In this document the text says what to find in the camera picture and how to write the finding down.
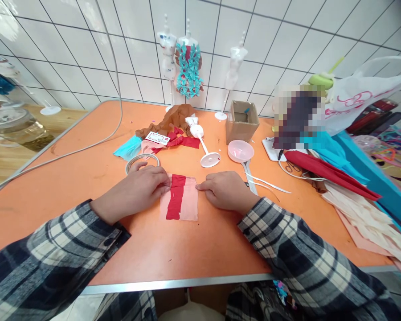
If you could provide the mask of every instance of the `pink printed bag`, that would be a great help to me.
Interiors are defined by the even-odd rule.
[[[336,80],[329,90],[331,102],[325,105],[325,130],[336,135],[348,128],[372,103],[401,90],[401,75],[389,78],[365,77],[373,66],[401,61],[401,56],[375,58],[365,62],[352,76]]]

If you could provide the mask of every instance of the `plaid shirt sleeve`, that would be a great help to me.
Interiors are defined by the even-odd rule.
[[[310,230],[297,215],[262,198],[239,228],[314,318],[399,320],[386,287]]]
[[[0,320],[48,320],[62,312],[129,239],[90,201],[0,251]]]

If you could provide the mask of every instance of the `power cord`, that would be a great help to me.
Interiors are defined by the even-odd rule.
[[[101,8],[99,7],[98,0],[95,0],[95,3],[97,5],[98,11],[99,11],[99,15],[100,15],[101,20],[102,20],[102,24],[104,25],[104,29],[105,29],[106,34],[107,34],[108,42],[110,44],[111,53],[113,55],[113,60],[115,62],[116,78],[117,78],[117,89],[118,89],[118,92],[119,92],[119,102],[120,102],[120,119],[119,119],[119,123],[118,123],[116,129],[108,137],[104,138],[103,140],[100,140],[99,142],[97,142],[95,144],[89,145],[89,146],[87,146],[85,148],[79,149],[79,150],[74,151],[74,152],[70,152],[70,153],[62,155],[62,156],[59,156],[57,158],[54,158],[52,160],[49,160],[47,162],[41,163],[39,165],[36,165],[36,166],[31,167],[29,169],[26,169],[26,170],[24,170],[22,172],[19,172],[18,174],[12,175],[7,180],[5,180],[4,182],[0,183],[0,188],[2,186],[6,185],[7,183],[9,183],[10,181],[14,180],[15,178],[17,178],[17,177],[19,177],[19,176],[21,176],[21,175],[23,175],[25,173],[31,172],[33,169],[37,169],[37,168],[39,168],[41,166],[44,166],[44,165],[49,164],[49,163],[52,163],[52,162],[57,161],[57,160],[59,160],[61,158],[73,155],[73,154],[78,153],[78,152],[82,152],[82,151],[87,150],[87,149],[89,149],[91,147],[94,147],[94,146],[97,146],[97,145],[99,145],[101,143],[104,143],[105,141],[107,141],[109,138],[111,138],[117,132],[117,130],[119,129],[120,125],[122,124],[122,118],[123,118],[122,95],[120,94],[120,81],[119,81],[119,73],[118,73],[118,69],[117,69],[116,55],[115,55],[115,51],[113,50],[113,45],[111,44],[110,34],[108,33],[107,25],[106,25],[106,22],[104,20],[104,16],[102,15]]]
[[[284,169],[284,167],[282,166],[280,159],[278,159],[278,164],[279,164],[279,166],[282,168],[282,170],[284,172],[286,172],[288,175],[290,175],[292,177],[295,177],[295,178],[304,179],[304,180],[310,180],[310,181],[326,181],[327,180],[326,178],[320,178],[320,177],[315,177],[315,178],[306,177],[305,175],[306,175],[307,172],[302,173],[301,176],[297,176],[297,175],[291,174],[290,172],[286,171]]]

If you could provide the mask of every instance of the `person's left hand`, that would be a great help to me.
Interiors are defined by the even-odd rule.
[[[125,216],[141,212],[171,189],[163,167],[146,165],[147,162],[133,164],[128,176],[90,203],[103,221],[113,225]]]

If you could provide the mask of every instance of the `table edge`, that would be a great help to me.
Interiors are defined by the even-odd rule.
[[[24,165],[22,165],[15,173],[13,173],[12,176],[15,176],[22,172],[25,168],[27,168],[32,162],[34,162],[38,157],[40,157],[44,152],[46,152],[50,147],[52,147],[53,144],[55,144],[61,137],[63,137],[66,133],[68,133],[71,129],[73,129],[74,126],[76,126],[79,122],[81,122],[83,119],[85,119],[91,112],[93,112],[99,105],[102,103],[99,103],[95,108],[87,112],[83,117],[75,121],[70,127],[68,127],[65,131],[63,131],[61,134],[59,134],[57,137],[55,137],[54,140],[52,140],[49,144],[47,144],[41,151],[39,151],[36,155],[34,155],[29,161],[27,161]],[[4,184],[2,187],[0,187],[0,191],[11,181],[7,182]]]
[[[136,100],[126,99],[126,102],[140,103]],[[58,135],[53,141],[45,146],[40,152],[33,156],[29,161],[22,165],[13,175],[19,174],[25,168],[27,168],[32,162],[34,162],[40,155],[48,150],[53,144],[55,144],[61,137],[73,129],[95,109],[101,106],[104,102],[100,102],[93,109],[88,111],[83,117],[74,122],[70,127]],[[148,105],[167,106],[166,104],[160,103],[148,103]],[[195,108],[200,111],[211,111],[202,108]],[[262,117],[267,119],[274,119],[274,117]],[[8,184],[6,183],[0,187],[0,191]],[[398,271],[395,265],[382,265],[382,266],[370,266],[360,267],[360,269],[366,273],[378,273],[378,272],[395,272]],[[90,285],[87,286],[81,295],[93,295],[93,294],[107,294],[107,293],[121,293],[121,292],[135,292],[135,291],[146,291],[146,290],[161,290],[170,288],[187,288],[195,286],[206,286],[216,284],[229,284],[229,283],[241,283],[241,282],[255,282],[255,281],[269,281],[276,279],[272,273],[260,273],[260,274],[248,274],[248,275],[237,275],[237,276],[217,276],[208,278],[198,279],[181,279],[181,280],[163,280],[163,281],[147,281],[147,282],[134,282],[134,283],[121,283],[121,284],[104,284],[104,285]]]
[[[365,273],[396,272],[395,265],[360,267]],[[270,281],[275,280],[273,273],[246,274],[236,276],[216,276],[199,279],[147,281],[120,284],[88,285],[80,295],[94,295],[107,293],[137,292],[147,290],[163,290],[171,288],[190,288],[206,285]]]

